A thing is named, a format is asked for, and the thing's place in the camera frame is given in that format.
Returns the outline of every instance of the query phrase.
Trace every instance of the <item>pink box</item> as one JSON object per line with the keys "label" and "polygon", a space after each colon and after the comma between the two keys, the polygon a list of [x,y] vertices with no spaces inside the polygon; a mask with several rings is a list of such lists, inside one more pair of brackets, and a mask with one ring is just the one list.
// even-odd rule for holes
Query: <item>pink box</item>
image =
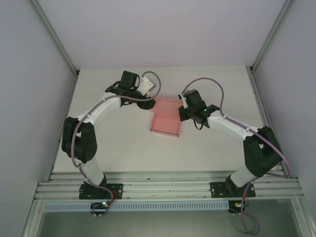
{"label": "pink box", "polygon": [[150,131],[179,137],[181,120],[178,108],[183,105],[182,101],[168,98],[155,98],[155,101],[151,109],[155,115]]}

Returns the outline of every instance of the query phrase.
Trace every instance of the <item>cable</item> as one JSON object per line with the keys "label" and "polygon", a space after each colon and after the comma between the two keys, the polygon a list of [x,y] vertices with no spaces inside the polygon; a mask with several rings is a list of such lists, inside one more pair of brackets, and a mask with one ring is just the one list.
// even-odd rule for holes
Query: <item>cable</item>
{"label": "cable", "polygon": [[113,196],[113,193],[111,192],[111,190],[107,189],[106,187],[102,187],[102,186],[96,185],[96,184],[94,184],[91,180],[89,180],[89,178],[86,176],[86,174],[83,172],[83,170],[82,170],[82,168],[81,168],[81,163],[80,163],[80,164],[76,164],[76,161],[75,161],[75,140],[76,140],[76,135],[77,135],[77,133],[78,133],[79,127],[80,127],[81,124],[88,118],[88,116],[90,116],[90,115],[93,113],[93,111],[95,111],[100,105],[102,105],[103,103],[105,103],[105,102],[106,102],[107,100],[109,100],[109,99],[113,99],[113,98],[123,98],[123,99],[129,99],[129,100],[134,100],[134,101],[150,101],[150,100],[154,99],[155,97],[157,97],[158,94],[160,93],[160,90],[161,90],[161,80],[160,80],[160,77],[159,77],[156,73],[154,73],[154,72],[152,72],[152,71],[146,71],[146,72],[144,72],[143,75],[142,75],[142,77],[143,77],[144,75],[148,74],[148,73],[153,74],[153,75],[157,78],[157,80],[158,80],[158,82],[159,82],[158,91],[157,91],[157,93],[156,93],[154,96],[152,96],[151,98],[148,98],[148,99],[136,99],[136,98],[132,98],[132,97],[129,97],[129,96],[124,96],[124,95],[112,95],[112,96],[109,96],[109,97],[107,97],[107,98],[101,100],[100,102],[98,102],[98,103],[79,121],[79,123],[76,125],[75,130],[74,130],[74,133],[73,133],[72,142],[71,142],[71,160],[72,160],[74,166],[77,167],[77,168],[79,168],[80,173],[83,175],[83,177],[86,179],[86,181],[87,181],[90,185],[92,185],[92,186],[94,186],[94,187],[96,187],[96,188],[99,188],[99,189],[103,189],[103,190],[107,191],[107,192],[111,195],[111,202],[110,202],[110,204],[109,204],[109,207],[105,210],[105,212],[104,212],[101,216],[104,216],[104,215],[107,214],[107,212],[109,211],[109,209],[110,209],[110,207],[111,207],[111,205],[112,205],[112,203],[113,203],[113,201],[114,201],[114,196]]}
{"label": "cable", "polygon": [[[230,117],[228,117],[228,116],[226,116],[226,115],[224,114],[224,112],[223,112],[224,89],[223,89],[223,87],[221,86],[221,84],[220,84],[218,81],[216,81],[216,80],[214,80],[214,79],[212,79],[212,78],[198,78],[198,79],[195,79],[195,80],[193,80],[192,82],[190,82],[190,83],[183,89],[182,94],[187,90],[187,88],[188,88],[191,84],[193,84],[194,82],[196,82],[196,81],[198,81],[198,80],[210,80],[210,81],[216,83],[216,84],[219,86],[219,88],[221,89],[221,91],[222,91],[222,99],[221,99],[221,103],[220,103],[220,106],[219,106],[219,111],[220,111],[221,115],[222,115],[225,119],[227,119],[228,121],[230,121],[230,122],[236,124],[237,126],[242,127],[243,129],[248,129],[248,127],[246,127],[245,125],[243,125],[243,124],[241,124],[241,123],[239,123],[239,122],[233,120],[232,118],[230,118]],[[250,131],[252,134],[256,135],[258,138],[260,138],[262,141],[264,141],[267,145],[269,145],[269,146],[281,157],[281,159],[284,161],[284,163],[285,163],[285,165],[286,165],[286,167],[287,167],[287,170],[288,170],[288,174],[287,174],[287,175],[278,175],[278,174],[273,174],[273,173],[267,173],[267,174],[272,175],[272,176],[276,176],[276,177],[284,177],[284,178],[288,178],[288,177],[292,176],[292,168],[291,168],[291,166],[290,166],[288,160],[287,160],[287,159],[285,158],[285,156],[282,154],[282,152],[280,152],[280,151],[278,150],[278,148],[276,148],[271,142],[269,142],[267,139],[265,139],[263,136],[261,136],[261,135],[260,135],[259,133],[257,133],[256,131],[254,131],[254,130],[252,130],[252,129],[249,129],[249,131]]]}
{"label": "cable", "polygon": [[[196,81],[198,81],[198,80],[210,80],[210,81],[216,83],[216,84],[219,86],[219,88],[221,89],[221,91],[222,91],[222,99],[221,99],[221,103],[220,103],[220,107],[219,107],[219,110],[220,110],[221,115],[222,115],[225,119],[227,119],[228,121],[230,121],[230,122],[236,124],[237,126],[242,127],[243,129],[248,129],[248,127],[244,126],[243,124],[241,124],[241,123],[239,123],[239,122],[233,120],[232,118],[230,118],[230,117],[228,117],[228,116],[226,116],[226,115],[224,114],[224,112],[223,112],[224,89],[223,89],[223,87],[221,86],[221,84],[220,84],[218,81],[216,81],[216,80],[214,80],[214,79],[212,79],[212,78],[198,78],[198,79],[195,79],[195,80],[193,80],[192,82],[190,82],[190,83],[183,89],[182,94],[184,94],[184,92],[187,90],[187,88],[188,88],[190,85],[192,85],[194,82],[196,82]],[[256,131],[254,131],[254,130],[252,130],[252,129],[249,129],[249,131],[250,131],[252,134],[256,135],[258,138],[260,138],[262,141],[264,141],[267,145],[269,145],[269,146],[281,157],[281,159],[284,161],[284,163],[285,163],[285,165],[286,165],[286,167],[287,167],[287,170],[288,170],[288,174],[287,174],[287,175],[278,175],[278,174],[273,174],[273,173],[270,173],[270,172],[268,172],[267,174],[272,175],[272,176],[276,176],[276,177],[283,177],[283,178],[288,178],[288,177],[292,176],[292,168],[291,168],[291,166],[290,166],[288,160],[287,160],[287,159],[285,158],[285,156],[282,154],[282,152],[280,152],[271,142],[269,142],[267,139],[265,139],[263,136],[261,136],[261,135],[260,135],[259,133],[257,133]],[[260,231],[260,223],[259,223],[258,219],[257,219],[254,215],[252,215],[252,214],[250,214],[250,213],[244,213],[244,211],[243,211],[243,202],[245,201],[245,196],[246,196],[246,194],[247,194],[247,190],[248,190],[250,184],[251,184],[251,182],[249,182],[249,183],[247,184],[247,186],[246,186],[246,188],[245,188],[245,190],[244,190],[244,193],[243,193],[243,195],[242,195],[242,199],[241,199],[241,213],[240,213],[240,214],[241,214],[242,224],[243,224],[245,230],[247,231],[247,233],[248,233],[248,234],[251,234],[251,235],[253,235],[253,236],[256,236],[256,235],[259,233],[259,231]],[[257,226],[258,226],[258,229],[257,229],[256,232],[251,232],[251,231],[247,228],[246,222],[245,222],[245,218],[244,218],[245,215],[252,217],[252,218],[256,221]]]}
{"label": "cable", "polygon": [[194,122],[194,126],[196,127],[197,130],[202,130],[203,124],[201,124],[201,127],[198,128],[197,121],[193,120],[193,122]]}

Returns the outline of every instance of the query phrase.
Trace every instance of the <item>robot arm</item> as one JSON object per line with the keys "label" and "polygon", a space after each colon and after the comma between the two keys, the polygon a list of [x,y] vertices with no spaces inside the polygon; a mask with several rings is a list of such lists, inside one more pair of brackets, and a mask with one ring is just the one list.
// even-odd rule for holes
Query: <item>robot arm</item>
{"label": "robot arm", "polygon": [[[95,130],[110,113],[123,105],[137,103],[138,107],[141,109],[151,109],[156,103],[154,99],[136,102],[126,98],[126,96],[135,99],[147,99],[147,92],[152,91],[155,86],[156,85],[146,77],[140,79],[137,74],[124,71],[121,80],[106,89],[106,92],[96,106],[76,118],[68,117],[65,120],[62,150],[71,157],[72,137],[75,132],[75,127],[78,125],[79,121],[86,117],[78,130],[78,133],[81,134],[76,134],[73,149],[77,167],[80,168],[84,177],[92,184],[105,186],[107,183],[106,177],[101,172],[95,157],[97,151]],[[117,95],[125,96],[125,98],[116,97]]]}
{"label": "robot arm", "polygon": [[243,145],[245,164],[227,177],[225,182],[225,187],[231,195],[234,195],[240,188],[244,188],[248,182],[262,177],[281,162],[281,157],[251,132],[252,130],[259,133],[280,150],[276,137],[269,127],[258,129],[238,122],[246,127],[243,128],[232,123],[226,119],[225,115],[222,115],[219,107],[207,106],[197,90],[186,91],[179,95],[179,98],[183,100],[184,104],[179,108],[181,121],[193,119],[196,123],[201,124],[201,127],[221,131]]}

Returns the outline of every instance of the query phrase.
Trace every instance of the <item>glass panel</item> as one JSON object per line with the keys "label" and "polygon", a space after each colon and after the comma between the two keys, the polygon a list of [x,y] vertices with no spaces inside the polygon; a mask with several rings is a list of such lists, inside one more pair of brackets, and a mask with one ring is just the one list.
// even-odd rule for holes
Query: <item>glass panel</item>
{"label": "glass panel", "polygon": [[[251,200],[247,212],[261,225],[258,236],[301,236],[290,200]],[[247,218],[249,229],[255,223]],[[228,211],[110,212],[93,218],[85,212],[44,213],[38,237],[244,237],[239,215]]]}

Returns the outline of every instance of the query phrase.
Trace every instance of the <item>white table surface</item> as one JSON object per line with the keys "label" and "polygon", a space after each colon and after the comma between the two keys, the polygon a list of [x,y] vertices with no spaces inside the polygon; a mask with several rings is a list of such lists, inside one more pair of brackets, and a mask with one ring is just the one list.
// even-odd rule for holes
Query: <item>white table surface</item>
{"label": "white table surface", "polygon": [[[225,91],[225,113],[262,127],[245,66],[82,69],[69,116],[77,117],[95,105],[105,89],[120,80],[123,70],[139,75],[148,70],[156,72],[162,80],[160,97],[168,98],[177,98],[196,78],[216,79]],[[197,89],[207,105],[219,106],[221,94],[216,84],[199,81],[190,89]],[[182,122],[178,138],[151,133],[153,115],[131,105],[113,112],[103,122],[96,131],[96,156],[102,171],[227,171],[236,170],[244,163],[243,148],[234,139],[206,127],[199,131],[192,120]],[[53,171],[78,172],[78,169],[60,148]]]}

